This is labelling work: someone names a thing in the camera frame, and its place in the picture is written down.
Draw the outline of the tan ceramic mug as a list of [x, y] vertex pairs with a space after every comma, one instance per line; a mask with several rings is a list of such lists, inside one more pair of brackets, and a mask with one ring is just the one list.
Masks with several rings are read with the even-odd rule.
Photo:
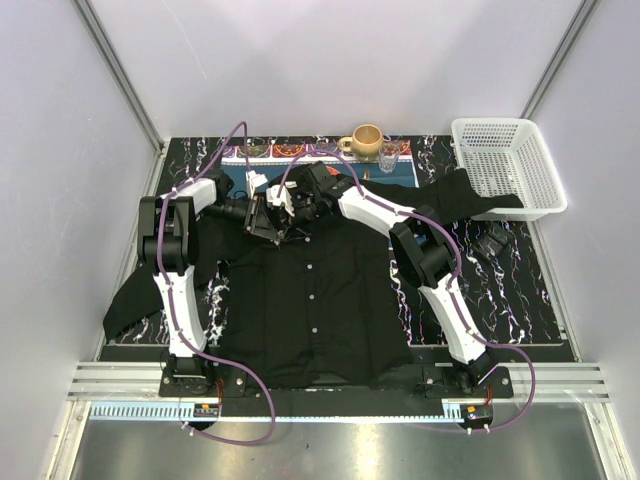
[[358, 126], [351, 136], [341, 138], [338, 149], [353, 156], [358, 161], [376, 162], [384, 137], [379, 127], [371, 124]]

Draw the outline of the small black box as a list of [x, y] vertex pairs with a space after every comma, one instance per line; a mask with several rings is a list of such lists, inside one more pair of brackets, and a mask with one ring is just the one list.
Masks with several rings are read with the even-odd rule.
[[474, 251], [485, 260], [496, 260], [512, 243], [512, 234], [501, 225], [489, 223], [473, 244]]

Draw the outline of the black button shirt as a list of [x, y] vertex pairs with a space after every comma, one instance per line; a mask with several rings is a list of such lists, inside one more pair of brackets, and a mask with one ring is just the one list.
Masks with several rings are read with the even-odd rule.
[[412, 359], [391, 287], [387, 239], [339, 215], [303, 224], [311, 241], [275, 245], [204, 216], [194, 283], [228, 281], [221, 355], [271, 388], [322, 374], [372, 381]]

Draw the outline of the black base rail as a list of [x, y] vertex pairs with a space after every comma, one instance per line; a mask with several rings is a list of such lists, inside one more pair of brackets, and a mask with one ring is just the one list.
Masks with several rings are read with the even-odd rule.
[[275, 388], [270, 408], [264, 392], [247, 373], [235, 367], [210, 366], [205, 375], [179, 376], [165, 366], [159, 395], [193, 400], [195, 417], [219, 414], [225, 419], [264, 419], [272, 413], [280, 421], [364, 417], [437, 417], [447, 403], [489, 403], [511, 399], [514, 389], [509, 371], [497, 366], [483, 382], [474, 384], [462, 368], [449, 363], [427, 363], [416, 356], [410, 364], [394, 368], [365, 384], [349, 384], [323, 374], [305, 388]]

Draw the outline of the white plastic basket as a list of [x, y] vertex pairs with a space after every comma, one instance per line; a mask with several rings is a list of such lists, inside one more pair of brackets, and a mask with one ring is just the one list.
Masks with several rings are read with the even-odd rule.
[[562, 213], [567, 199], [538, 126], [527, 119], [458, 118], [451, 123], [457, 165], [482, 197], [513, 194], [520, 208], [494, 208], [478, 221], [536, 221]]

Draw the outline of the blue patterned placemat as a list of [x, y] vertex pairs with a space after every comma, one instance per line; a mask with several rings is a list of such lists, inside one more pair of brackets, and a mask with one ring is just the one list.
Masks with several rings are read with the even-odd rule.
[[418, 187], [419, 180], [414, 166], [411, 141], [409, 139], [391, 139], [387, 137], [384, 143], [389, 142], [395, 143], [401, 148], [396, 167], [389, 174], [385, 174], [379, 169], [378, 161], [362, 162], [351, 155], [341, 152], [337, 148], [336, 141], [330, 137], [316, 137], [312, 138], [311, 142], [305, 141], [303, 143], [294, 143], [293, 141], [277, 143], [275, 139], [271, 139], [268, 143], [262, 145], [250, 145], [248, 147], [249, 165], [258, 173], [262, 173], [271, 179], [282, 174], [294, 157], [301, 153], [306, 153], [305, 157], [296, 162], [296, 166], [322, 160], [329, 166], [329, 170], [332, 173], [349, 175], [348, 168], [340, 160], [328, 155], [328, 152], [333, 152], [350, 163], [361, 179], [366, 180], [364, 178], [365, 169], [370, 169], [372, 171], [370, 181], [397, 184], [405, 187]]

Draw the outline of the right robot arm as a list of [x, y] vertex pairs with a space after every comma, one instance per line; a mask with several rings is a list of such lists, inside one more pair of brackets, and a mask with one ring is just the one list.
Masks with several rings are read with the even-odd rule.
[[389, 240], [399, 273], [427, 300], [445, 335], [455, 387], [470, 397], [486, 389], [497, 361], [464, 302], [458, 282], [460, 251], [433, 209], [393, 203], [367, 189], [356, 175], [337, 178], [321, 161], [305, 166], [294, 183], [287, 177], [269, 190], [270, 203], [292, 218], [336, 213]]

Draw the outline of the clear drinking glass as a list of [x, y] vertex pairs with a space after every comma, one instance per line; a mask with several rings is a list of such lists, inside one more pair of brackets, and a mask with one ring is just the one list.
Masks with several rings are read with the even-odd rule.
[[389, 174], [394, 171], [401, 154], [401, 148], [395, 143], [383, 143], [378, 152], [379, 169]]

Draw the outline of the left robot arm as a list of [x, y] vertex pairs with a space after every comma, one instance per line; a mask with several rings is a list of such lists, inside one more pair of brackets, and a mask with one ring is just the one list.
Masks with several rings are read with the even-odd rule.
[[195, 293], [199, 257], [197, 221], [204, 212], [238, 223], [246, 233], [279, 241], [265, 197], [255, 191], [266, 177], [246, 174], [247, 195], [232, 198], [220, 174], [190, 178], [171, 192], [146, 196], [139, 203], [138, 257], [152, 271], [169, 327], [168, 358], [164, 361], [162, 397], [203, 396], [222, 386], [209, 357]]

